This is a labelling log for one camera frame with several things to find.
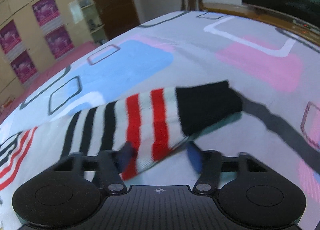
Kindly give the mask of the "striped red black white sock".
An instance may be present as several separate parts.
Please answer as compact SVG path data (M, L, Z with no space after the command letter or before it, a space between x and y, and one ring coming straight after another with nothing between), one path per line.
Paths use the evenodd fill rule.
M129 180L148 170L185 139L240 113L242 101L227 81L196 87L167 87L139 93L21 131L1 143L1 189L15 179L31 146L45 157L63 158L121 149L134 155L121 172Z

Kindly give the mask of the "wooden bed footboard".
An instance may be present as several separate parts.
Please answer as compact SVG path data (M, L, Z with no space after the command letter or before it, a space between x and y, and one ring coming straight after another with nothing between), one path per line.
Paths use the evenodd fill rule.
M233 5L225 3L204 3L203 10L240 16L263 22L268 25L292 32L295 35L319 46L319 28L294 16L254 5Z

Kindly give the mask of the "open wall shelf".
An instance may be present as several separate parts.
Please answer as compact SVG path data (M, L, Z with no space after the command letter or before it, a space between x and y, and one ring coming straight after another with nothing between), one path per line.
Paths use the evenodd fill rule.
M97 6L94 0L77 0L82 15L87 23L89 32L93 41L97 45L103 45L107 42L107 36L104 31L103 22L100 19Z

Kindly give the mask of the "brown wooden door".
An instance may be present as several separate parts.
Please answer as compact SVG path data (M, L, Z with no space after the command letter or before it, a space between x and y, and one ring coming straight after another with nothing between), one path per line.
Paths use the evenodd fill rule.
M109 40L140 25L133 0L94 0Z

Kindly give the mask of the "patterned bed sheet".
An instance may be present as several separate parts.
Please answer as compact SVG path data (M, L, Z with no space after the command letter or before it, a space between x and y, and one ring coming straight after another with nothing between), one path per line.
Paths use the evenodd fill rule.
M47 81L37 78L1 124L1 143L64 115L167 87L228 81L242 113L195 135L228 155L246 152L299 186L302 229L319 227L319 46L259 21L210 12L172 12L87 53ZM193 183L182 143L132 183ZM31 146L1 189L1 229L17 229L14 191L59 158Z

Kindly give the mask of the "cream wardrobe with posters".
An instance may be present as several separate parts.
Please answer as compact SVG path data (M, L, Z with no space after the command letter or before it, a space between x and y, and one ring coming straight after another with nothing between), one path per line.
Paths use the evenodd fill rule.
M32 62L37 71L42 73L55 64L56 60L33 13L32 5L37 1L39 0L1 0L1 26L4 27L10 21L14 21ZM74 9L79 10L78 1L55 0L55 2L73 45L78 47L92 41L82 14L72 12Z

